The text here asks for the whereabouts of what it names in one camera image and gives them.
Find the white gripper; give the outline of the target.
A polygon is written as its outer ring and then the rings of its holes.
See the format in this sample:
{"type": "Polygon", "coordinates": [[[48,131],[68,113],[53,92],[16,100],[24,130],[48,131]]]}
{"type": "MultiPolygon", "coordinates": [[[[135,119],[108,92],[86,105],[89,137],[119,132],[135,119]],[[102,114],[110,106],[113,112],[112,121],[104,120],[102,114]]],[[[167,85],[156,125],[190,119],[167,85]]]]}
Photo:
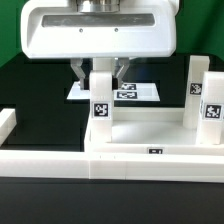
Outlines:
{"type": "Polygon", "coordinates": [[[21,11],[21,48],[30,58],[72,58],[81,90],[89,89],[82,58],[116,58],[119,89],[135,57],[168,57],[176,49],[177,0],[28,0],[21,11]]]}

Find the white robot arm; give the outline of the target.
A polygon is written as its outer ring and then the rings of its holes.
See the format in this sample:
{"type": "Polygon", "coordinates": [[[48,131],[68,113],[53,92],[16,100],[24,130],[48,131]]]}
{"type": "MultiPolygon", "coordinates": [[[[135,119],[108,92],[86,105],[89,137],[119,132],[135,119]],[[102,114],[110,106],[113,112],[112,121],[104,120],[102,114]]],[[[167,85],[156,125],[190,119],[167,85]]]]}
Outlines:
{"type": "Polygon", "coordinates": [[[136,57],[169,57],[176,50],[179,0],[28,0],[21,11],[21,48],[31,59],[116,58],[121,79],[136,57]]]}

